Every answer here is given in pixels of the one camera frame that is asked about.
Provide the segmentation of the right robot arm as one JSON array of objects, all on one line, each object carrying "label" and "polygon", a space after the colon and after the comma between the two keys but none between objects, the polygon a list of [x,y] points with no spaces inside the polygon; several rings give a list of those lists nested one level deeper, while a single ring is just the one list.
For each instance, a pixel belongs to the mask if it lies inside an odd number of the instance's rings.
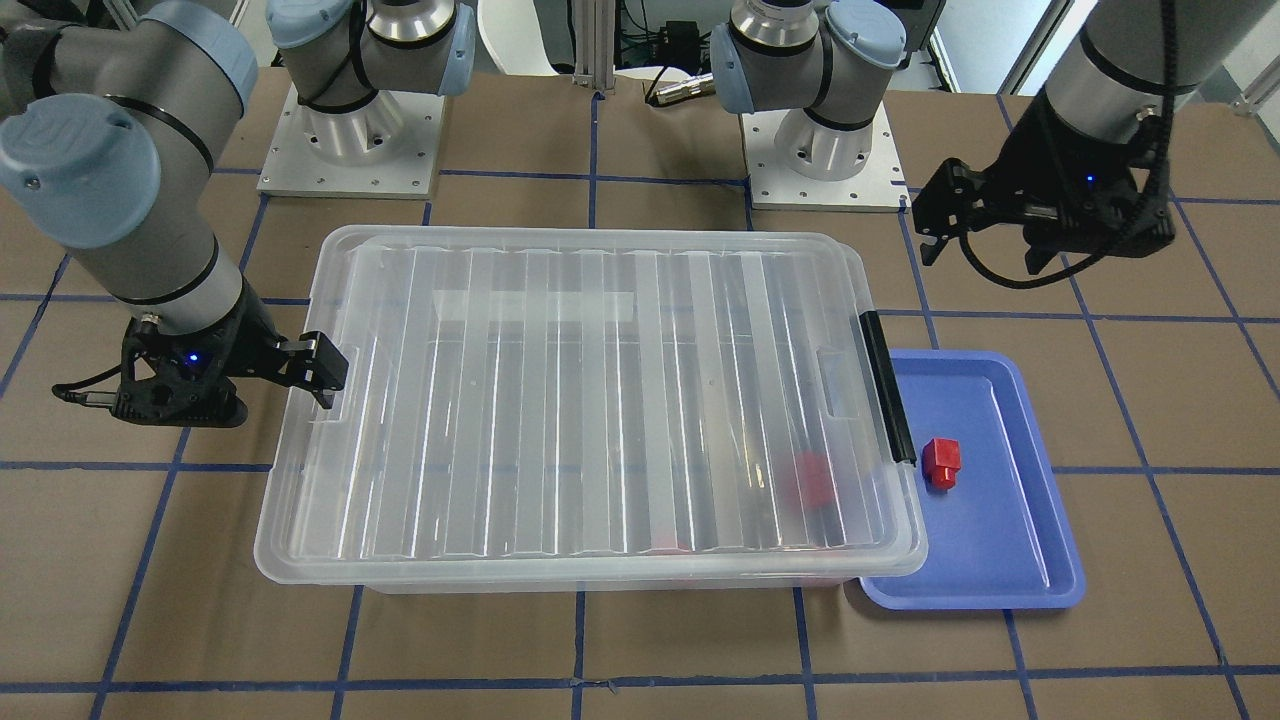
[{"label": "right robot arm", "polygon": [[[424,193],[434,141],[399,100],[466,91],[477,13],[462,1],[270,1],[294,106],[266,170]],[[131,314],[116,364],[56,384],[65,404],[156,427],[237,427],[236,380],[330,407],[348,361],[319,331],[291,340],[198,211],[259,76],[215,10],[160,1],[127,29],[70,1],[3,4],[3,188]]]}]

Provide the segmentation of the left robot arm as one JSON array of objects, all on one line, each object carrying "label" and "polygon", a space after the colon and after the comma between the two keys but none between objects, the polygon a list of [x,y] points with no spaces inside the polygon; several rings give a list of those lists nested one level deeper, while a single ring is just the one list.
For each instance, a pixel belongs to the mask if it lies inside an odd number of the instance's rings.
[{"label": "left robot arm", "polygon": [[[996,160],[946,159],[914,197],[922,263],[956,242],[987,281],[1033,290],[1166,249],[1174,117],[1226,51],[1228,31],[1201,36],[1207,23],[1192,1],[1098,3]],[[783,113],[791,170],[845,181],[906,44],[878,1],[737,1],[710,32],[710,73],[727,111]]]}]

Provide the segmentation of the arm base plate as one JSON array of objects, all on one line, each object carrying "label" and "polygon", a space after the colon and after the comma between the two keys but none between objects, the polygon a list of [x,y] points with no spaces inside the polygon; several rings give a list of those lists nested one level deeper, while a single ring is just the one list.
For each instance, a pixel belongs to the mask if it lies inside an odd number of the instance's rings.
[{"label": "arm base plate", "polygon": [[381,91],[346,114],[302,106],[289,88],[257,182],[273,197],[428,200],[445,99]]},{"label": "arm base plate", "polygon": [[908,183],[884,105],[836,131],[803,110],[739,117],[751,204],[782,211],[899,211]]}]

